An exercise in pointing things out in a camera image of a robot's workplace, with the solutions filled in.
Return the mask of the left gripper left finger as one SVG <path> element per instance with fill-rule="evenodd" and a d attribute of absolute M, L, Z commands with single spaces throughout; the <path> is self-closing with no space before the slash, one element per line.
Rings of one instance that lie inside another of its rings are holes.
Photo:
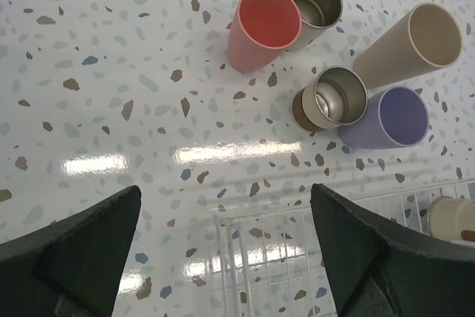
<path fill-rule="evenodd" d="M 1 244 L 2 316 L 111 316 L 141 210 L 129 186 Z"/>

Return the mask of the cream steel cup brown band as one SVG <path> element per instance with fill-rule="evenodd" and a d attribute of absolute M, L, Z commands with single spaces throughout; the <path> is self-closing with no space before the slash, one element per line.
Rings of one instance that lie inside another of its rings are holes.
<path fill-rule="evenodd" d="M 474 200 L 441 196 L 430 205 L 427 225 L 431 236 L 444 241 L 474 242 Z"/>

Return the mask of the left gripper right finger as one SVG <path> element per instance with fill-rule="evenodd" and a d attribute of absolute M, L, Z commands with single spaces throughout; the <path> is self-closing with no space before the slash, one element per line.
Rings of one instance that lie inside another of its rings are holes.
<path fill-rule="evenodd" d="M 338 316 L 473 316 L 474 248 L 432 238 L 313 184 Z"/>

